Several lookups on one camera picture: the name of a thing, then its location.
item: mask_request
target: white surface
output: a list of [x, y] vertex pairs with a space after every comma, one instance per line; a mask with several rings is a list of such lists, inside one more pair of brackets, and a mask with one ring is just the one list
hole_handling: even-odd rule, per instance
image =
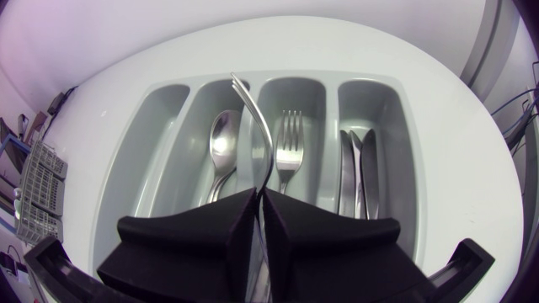
[[[504, 69], [499, 75], [498, 81], [494, 84], [494, 88], [488, 97], [485, 99], [484, 105], [488, 112], [494, 112], [499, 106], [512, 99], [514, 96], [522, 93], [528, 88], [534, 88], [533, 72], [531, 64], [537, 61], [536, 49], [531, 41], [530, 34], [526, 25], [520, 19], [518, 29], [516, 31], [515, 43], [507, 58]], [[507, 130], [515, 123], [522, 115], [524, 109], [522, 102], [530, 99], [530, 95], [524, 95], [512, 104], [507, 105], [504, 109], [494, 116], [494, 120], [500, 131]], [[526, 149], [521, 148], [513, 158], [515, 162], [516, 172], [519, 176], [520, 190], [524, 192], [524, 179], [526, 177]]]
[[361, 71], [398, 79], [415, 117], [420, 143], [414, 153], [423, 158], [419, 177], [426, 182], [426, 194], [419, 197], [426, 204], [419, 205], [416, 263], [430, 275], [446, 264], [459, 241], [471, 237], [496, 262], [469, 300], [503, 295], [520, 258], [522, 206], [515, 167], [487, 110], [458, 77], [416, 47], [366, 26], [308, 17], [255, 19], [170, 40], [73, 93], [45, 141], [69, 163], [62, 220], [64, 248], [76, 266], [89, 269], [103, 180], [147, 88], [250, 70]]
[[459, 76], [484, 5], [485, 0], [12, 0], [0, 17], [0, 66], [26, 102], [45, 111], [60, 91], [157, 43], [234, 21], [309, 15], [384, 30]]

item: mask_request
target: white table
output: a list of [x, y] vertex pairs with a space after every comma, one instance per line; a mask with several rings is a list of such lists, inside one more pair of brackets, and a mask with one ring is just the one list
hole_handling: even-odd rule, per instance
[[312, 17], [253, 19], [202, 30], [138, 53], [80, 85], [45, 139], [69, 163], [63, 246], [76, 266], [90, 270], [104, 178], [147, 88], [182, 77], [258, 70], [398, 79], [415, 118], [420, 140], [415, 152], [424, 159], [421, 198], [427, 202], [419, 206], [414, 261], [431, 275], [470, 237], [496, 261], [468, 299], [494, 301], [505, 293], [520, 260], [522, 205], [510, 153], [487, 110], [458, 77], [407, 42], [363, 25]]

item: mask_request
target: metal utensil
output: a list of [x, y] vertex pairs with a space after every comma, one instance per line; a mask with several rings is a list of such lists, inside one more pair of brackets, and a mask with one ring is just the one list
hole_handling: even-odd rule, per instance
[[222, 185], [236, 170], [240, 119], [241, 114], [238, 111], [225, 110], [213, 121], [210, 133], [210, 155], [215, 167], [215, 177], [208, 194], [208, 203], [219, 198]]
[[[232, 88], [236, 91], [236, 93], [240, 96], [240, 98], [245, 103], [245, 106], [251, 113], [251, 115], [254, 118], [254, 121], [259, 126], [260, 130], [262, 131], [262, 137], [264, 138], [264, 144], [265, 144], [265, 151], [266, 151], [266, 159], [268, 161], [268, 165], [266, 166], [266, 177], [264, 181], [262, 182], [262, 185], [260, 186], [259, 193], [257, 194], [257, 200], [260, 200], [262, 198], [263, 190], [266, 187], [266, 184], [270, 180], [271, 172], [273, 170], [273, 141], [271, 140], [271, 133], [270, 129], [268, 128], [268, 124], [266, 123], [264, 116], [260, 112], [259, 107], [256, 105], [256, 103], [253, 100], [253, 97], [249, 94], [249, 91], [245, 88], [242, 81], [233, 73], [231, 72], [230, 75], [232, 76]], [[269, 272], [263, 271], [263, 268], [268, 268], [268, 250], [267, 247], [264, 245], [264, 238], [262, 234], [262, 228], [261, 223], [259, 220], [257, 220], [257, 230], [259, 232], [259, 240], [260, 240], [260, 246], [262, 247], [262, 255], [264, 257], [264, 261], [261, 264], [261, 269], [259, 271], [259, 282], [257, 281], [257, 285], [260, 283], [263, 287], [263, 294], [262, 298], [264, 298], [264, 301], [269, 302], [271, 301], [271, 286], [270, 286], [270, 276]], [[255, 286], [255, 290], [253, 291], [253, 297], [259, 298], [257, 295], [257, 286]]]
[[299, 111], [299, 119], [296, 122], [297, 117], [294, 110], [292, 121], [292, 112], [289, 110], [286, 113], [283, 110], [283, 118], [277, 136], [275, 162], [280, 180], [279, 191], [282, 194], [285, 193], [286, 185], [300, 169], [303, 161], [303, 118], [301, 111]]
[[340, 131], [339, 215], [355, 217], [355, 174], [352, 143], [346, 131]]
[[366, 205], [365, 198], [363, 196], [363, 184], [361, 183], [361, 148], [363, 144], [360, 138], [350, 131], [348, 133], [350, 141], [352, 142], [352, 152], [354, 154], [354, 175], [355, 175], [355, 213], [354, 218], [365, 219], [366, 218]]
[[[262, 131], [262, 137], [265, 144], [266, 159], [268, 161], [268, 165], [266, 167], [266, 177], [264, 179], [264, 182], [260, 186], [260, 188], [263, 189], [266, 187], [266, 184], [270, 180], [271, 171], [273, 169], [273, 141], [271, 140], [270, 129], [268, 128], [268, 124], [266, 123], [264, 116], [260, 112], [259, 107], [254, 102], [253, 97], [251, 97], [251, 94], [245, 88], [242, 81], [233, 72], [231, 72], [230, 75], [232, 76], [232, 88], [234, 88], [236, 93], [242, 99], [243, 103], [253, 116], [254, 122], [256, 122], [256, 124]], [[259, 199], [261, 196], [262, 190], [259, 190], [259, 193], [257, 194], [257, 199]]]
[[376, 134], [369, 130], [363, 139], [361, 149], [361, 176], [365, 191], [366, 217], [378, 219], [380, 208], [380, 187], [378, 184], [378, 158], [376, 155]]

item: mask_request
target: knife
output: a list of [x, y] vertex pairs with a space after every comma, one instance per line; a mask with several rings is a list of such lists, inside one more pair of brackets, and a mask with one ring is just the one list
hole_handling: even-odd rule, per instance
[[340, 131], [340, 194], [339, 215], [355, 216], [355, 174], [352, 144], [346, 131]]
[[354, 175], [355, 175], [355, 213], [354, 218], [356, 219], [366, 219], [366, 206], [365, 206], [365, 197], [363, 196], [363, 184], [361, 184], [361, 170], [360, 170], [360, 160], [361, 160], [361, 148], [362, 143], [360, 138], [350, 131], [348, 133], [350, 141], [352, 142], [352, 153], [354, 156]]
[[361, 149], [361, 181], [363, 183], [367, 220], [378, 219], [380, 187], [378, 184], [376, 134], [373, 129], [369, 130], [363, 139], [363, 148]]

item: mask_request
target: spoon handle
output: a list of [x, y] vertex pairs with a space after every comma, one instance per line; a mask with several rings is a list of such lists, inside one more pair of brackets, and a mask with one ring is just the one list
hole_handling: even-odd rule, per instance
[[219, 189], [220, 189], [220, 186], [219, 186], [220, 182], [221, 182], [221, 178], [218, 177], [218, 176], [216, 176], [213, 179], [213, 183], [211, 184], [211, 187], [210, 187], [210, 193], [208, 194], [208, 199], [206, 201], [207, 204], [217, 201], [216, 192], [217, 192], [217, 197], [218, 197], [219, 196]]
[[213, 179], [213, 184], [210, 188], [210, 193], [208, 194], [208, 200], [207, 203], [215, 202], [219, 199], [219, 192], [221, 191], [222, 186], [225, 184], [225, 182], [228, 180], [230, 176], [232, 176], [232, 173], [236, 171], [236, 168], [234, 168], [228, 175], [226, 176], [216, 176]]

